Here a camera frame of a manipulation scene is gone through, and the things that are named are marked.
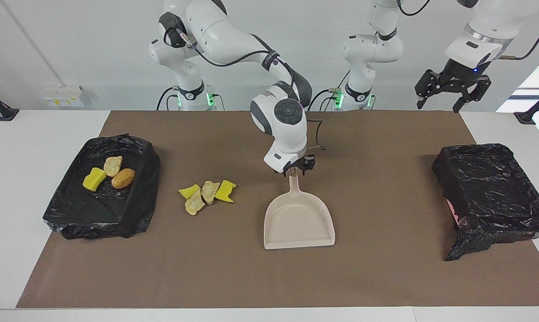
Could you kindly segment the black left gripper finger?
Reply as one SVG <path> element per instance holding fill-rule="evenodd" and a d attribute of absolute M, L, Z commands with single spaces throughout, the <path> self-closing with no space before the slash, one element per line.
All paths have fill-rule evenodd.
<path fill-rule="evenodd" d="M 418 96 L 418 102 L 416 104 L 417 108 L 421 110 L 426 102 L 426 100 L 436 94 L 443 92 L 442 74 L 436 73 L 431 69 L 427 69 L 417 84 L 415 85 L 415 93 Z"/>
<path fill-rule="evenodd" d="M 453 104 L 453 112 L 458 113 L 470 102 L 480 101 L 491 84 L 490 78 L 478 78 L 475 81 L 453 80 L 451 82 L 453 93 L 461 94 L 461 97 Z"/>

